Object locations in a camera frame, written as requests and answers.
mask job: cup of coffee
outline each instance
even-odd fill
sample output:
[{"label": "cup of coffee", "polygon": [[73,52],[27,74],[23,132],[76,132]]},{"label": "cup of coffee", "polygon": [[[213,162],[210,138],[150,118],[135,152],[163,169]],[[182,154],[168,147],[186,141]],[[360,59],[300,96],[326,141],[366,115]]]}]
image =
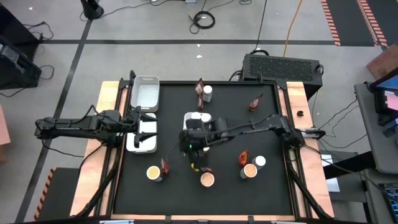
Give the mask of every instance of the cup of coffee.
[{"label": "cup of coffee", "polygon": [[147,177],[149,180],[153,180],[155,182],[160,182],[163,180],[162,171],[157,166],[151,166],[147,169]]},{"label": "cup of coffee", "polygon": [[205,172],[200,176],[200,183],[207,189],[214,184],[214,180],[214,175],[210,172]]},{"label": "cup of coffee", "polygon": [[241,169],[241,178],[253,178],[257,175],[257,167],[254,164],[247,164]]}]

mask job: white tray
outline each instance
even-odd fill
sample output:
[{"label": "white tray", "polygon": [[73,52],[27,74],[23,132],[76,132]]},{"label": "white tray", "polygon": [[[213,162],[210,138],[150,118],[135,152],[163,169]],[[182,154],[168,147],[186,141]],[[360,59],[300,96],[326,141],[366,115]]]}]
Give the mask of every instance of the white tray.
[{"label": "white tray", "polygon": [[[147,115],[156,118],[156,115],[153,113],[147,113]],[[142,122],[139,121],[139,132],[145,132],[145,133],[155,133],[157,132],[157,122],[156,121],[151,121],[151,122]],[[153,153],[156,151],[157,148],[157,136],[152,136],[149,139],[146,139],[145,141],[142,141],[139,143],[139,147],[136,148],[134,147],[134,133],[128,133],[127,134],[127,141],[126,141],[126,149],[130,152],[133,153]]]},{"label": "white tray", "polygon": [[158,77],[136,77],[132,86],[131,106],[141,106],[143,112],[156,112],[159,106],[159,90]]}]

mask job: black equipment box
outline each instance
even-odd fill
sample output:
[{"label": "black equipment box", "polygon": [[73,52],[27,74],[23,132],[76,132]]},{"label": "black equipment box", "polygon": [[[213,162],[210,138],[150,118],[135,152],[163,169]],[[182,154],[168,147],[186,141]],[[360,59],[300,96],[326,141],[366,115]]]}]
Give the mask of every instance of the black equipment box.
[{"label": "black equipment box", "polygon": [[321,67],[318,60],[246,54],[241,79],[253,81],[262,77],[276,81],[282,88],[286,87],[286,82],[303,82],[309,100],[322,87]]}]

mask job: black cord coil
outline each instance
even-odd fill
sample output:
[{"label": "black cord coil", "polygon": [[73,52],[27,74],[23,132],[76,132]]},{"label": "black cord coil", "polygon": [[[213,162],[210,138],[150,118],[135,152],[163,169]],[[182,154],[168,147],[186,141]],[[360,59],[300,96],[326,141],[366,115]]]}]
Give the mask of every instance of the black cord coil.
[{"label": "black cord coil", "polygon": [[[207,15],[211,18],[212,22],[210,25],[203,26],[203,25],[199,24],[199,21],[202,19],[201,18],[202,15]],[[197,33],[199,33],[199,30],[201,30],[201,29],[211,29],[216,24],[216,18],[212,15],[212,13],[210,13],[208,11],[200,11],[200,12],[196,13],[193,18],[191,16],[188,16],[188,17],[192,21],[192,24],[189,27],[189,32],[191,32],[191,34],[197,34]],[[198,28],[198,30],[196,32],[192,31],[193,26],[196,26]]]}]

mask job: white plastic bin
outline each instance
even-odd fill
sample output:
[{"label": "white plastic bin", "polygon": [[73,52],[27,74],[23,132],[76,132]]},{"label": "white plastic bin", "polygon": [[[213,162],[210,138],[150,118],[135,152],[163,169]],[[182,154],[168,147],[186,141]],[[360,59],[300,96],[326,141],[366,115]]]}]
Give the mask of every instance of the white plastic bin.
[{"label": "white plastic bin", "polygon": [[131,106],[141,106],[143,112],[156,112],[159,107],[159,91],[159,77],[136,77],[132,86]]}]

